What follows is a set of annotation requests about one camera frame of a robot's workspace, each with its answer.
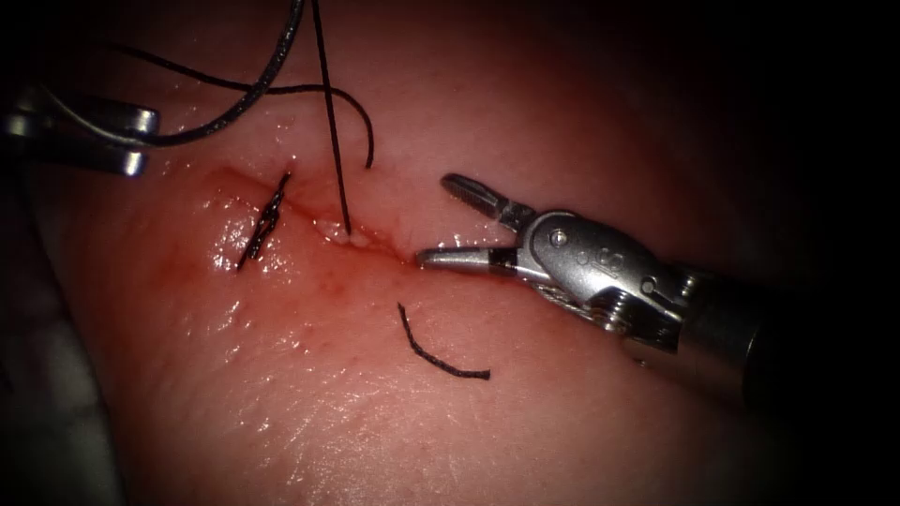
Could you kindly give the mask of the right arm needle driver jaw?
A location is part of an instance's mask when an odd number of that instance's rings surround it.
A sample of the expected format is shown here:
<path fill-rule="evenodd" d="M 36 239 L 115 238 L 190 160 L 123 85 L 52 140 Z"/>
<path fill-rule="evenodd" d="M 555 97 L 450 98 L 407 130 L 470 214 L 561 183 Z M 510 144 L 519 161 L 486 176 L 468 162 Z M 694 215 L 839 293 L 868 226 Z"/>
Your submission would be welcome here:
<path fill-rule="evenodd" d="M 444 175 L 441 186 L 475 211 L 515 233 L 524 230 L 537 216 L 532 207 L 513 201 L 497 190 L 461 174 Z"/>
<path fill-rule="evenodd" d="M 510 247 L 429 248 L 415 253 L 423 269 L 463 274 L 514 276 L 518 274 L 518 251 Z"/>

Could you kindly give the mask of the right arm needle driver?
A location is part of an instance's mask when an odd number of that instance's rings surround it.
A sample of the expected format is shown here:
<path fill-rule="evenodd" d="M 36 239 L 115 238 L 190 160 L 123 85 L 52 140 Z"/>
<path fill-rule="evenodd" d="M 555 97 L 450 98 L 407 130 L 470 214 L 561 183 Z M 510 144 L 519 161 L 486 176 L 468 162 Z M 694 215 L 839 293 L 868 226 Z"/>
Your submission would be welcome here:
<path fill-rule="evenodd" d="M 541 214 L 523 245 L 555 290 L 589 320 L 645 346 L 677 351 L 687 274 L 626 233 L 570 212 Z"/>

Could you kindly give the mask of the left arm needle driver jaw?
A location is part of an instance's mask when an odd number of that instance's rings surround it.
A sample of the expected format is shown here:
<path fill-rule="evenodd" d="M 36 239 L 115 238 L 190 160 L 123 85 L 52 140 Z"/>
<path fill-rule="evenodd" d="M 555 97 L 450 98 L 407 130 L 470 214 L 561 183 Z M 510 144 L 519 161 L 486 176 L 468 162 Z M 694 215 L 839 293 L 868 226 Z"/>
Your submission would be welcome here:
<path fill-rule="evenodd" d="M 156 110 L 114 99 L 83 94 L 63 94 L 62 100 L 87 121 L 127 133 L 158 133 Z M 57 112 L 38 93 L 24 93 L 10 105 L 10 119 L 35 120 L 39 127 L 73 128 L 74 123 Z"/>
<path fill-rule="evenodd" d="M 147 156 L 114 146 L 75 126 L 36 114 L 1 116 L 2 152 L 17 161 L 53 164 L 136 177 L 143 173 Z"/>

